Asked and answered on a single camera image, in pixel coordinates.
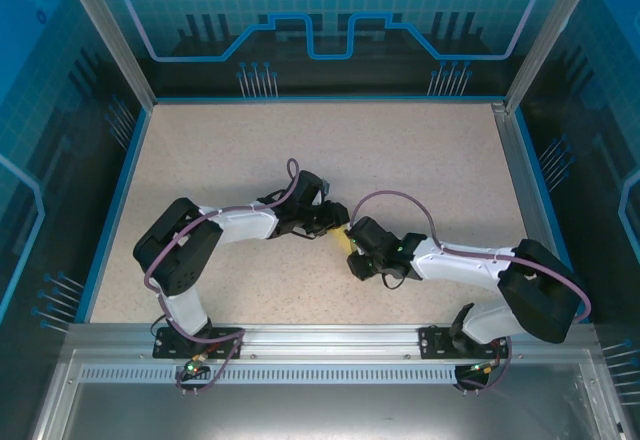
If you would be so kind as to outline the yellow paper sheet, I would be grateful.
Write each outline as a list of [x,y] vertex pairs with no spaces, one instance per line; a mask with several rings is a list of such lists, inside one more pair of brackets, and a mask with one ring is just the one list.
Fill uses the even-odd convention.
[[332,229],[330,234],[347,256],[353,252],[353,243],[347,236],[347,228],[345,225]]

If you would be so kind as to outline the blue table border strip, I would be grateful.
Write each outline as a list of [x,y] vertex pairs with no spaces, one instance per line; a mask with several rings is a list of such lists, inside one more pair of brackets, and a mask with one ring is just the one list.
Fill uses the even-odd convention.
[[80,298],[79,306],[76,309],[74,317],[75,323],[87,323],[91,319],[151,116],[152,111],[142,110],[136,122]]
[[523,140],[524,150],[526,151],[529,163],[532,168],[535,184],[541,200],[542,217],[547,224],[548,239],[555,248],[556,256],[570,269],[574,270],[569,252],[566,247],[557,215],[552,205],[550,190],[543,175],[542,166],[539,155],[536,153],[531,134],[527,127],[524,115],[520,108],[515,111],[515,119],[519,129],[519,133]]

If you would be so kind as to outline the grey metal tray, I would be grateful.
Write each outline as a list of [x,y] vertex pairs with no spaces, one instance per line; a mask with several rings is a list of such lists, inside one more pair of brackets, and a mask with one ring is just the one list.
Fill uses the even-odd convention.
[[490,390],[435,384],[90,384],[54,374],[28,440],[628,440],[604,366],[514,363]]

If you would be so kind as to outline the blue printed side panel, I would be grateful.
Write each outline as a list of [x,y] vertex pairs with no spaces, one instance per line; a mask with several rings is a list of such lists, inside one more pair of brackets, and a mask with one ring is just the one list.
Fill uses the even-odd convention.
[[[535,0],[523,61],[555,0]],[[640,0],[580,0],[519,107],[609,368],[640,440]]]
[[0,0],[0,440],[29,440],[143,108],[80,0]]

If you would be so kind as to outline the long aluminium base rail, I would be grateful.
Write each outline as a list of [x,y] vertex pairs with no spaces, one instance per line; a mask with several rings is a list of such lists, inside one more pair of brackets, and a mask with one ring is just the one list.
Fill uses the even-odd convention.
[[[240,359],[244,363],[395,363],[421,359],[416,325],[246,325]],[[152,360],[161,344],[146,324],[75,324],[61,358],[102,363]],[[571,328],[562,344],[528,334],[511,338],[511,355],[522,364],[577,364],[604,358],[591,325]]]

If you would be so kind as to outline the aluminium side rail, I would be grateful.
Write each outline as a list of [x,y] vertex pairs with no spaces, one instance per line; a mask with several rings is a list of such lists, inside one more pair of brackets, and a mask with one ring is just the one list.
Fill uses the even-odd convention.
[[516,245],[516,256],[525,263],[510,267],[499,281],[499,289],[506,295],[507,303],[515,308],[516,318],[524,322],[527,331],[557,343],[560,334],[571,325],[581,299],[562,282],[544,272],[536,273],[531,281],[525,275],[536,272],[531,263],[569,279],[574,274],[556,256],[555,248],[547,237],[540,196],[515,115],[508,116],[501,102],[492,105],[492,112],[527,234],[526,239]]

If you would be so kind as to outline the aluminium frame post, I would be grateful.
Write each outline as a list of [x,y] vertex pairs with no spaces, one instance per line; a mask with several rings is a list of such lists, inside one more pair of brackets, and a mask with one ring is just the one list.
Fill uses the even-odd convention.
[[143,70],[105,0],[79,0],[134,95],[147,111],[157,103]]
[[580,0],[555,0],[529,53],[505,96],[505,113],[514,116]]

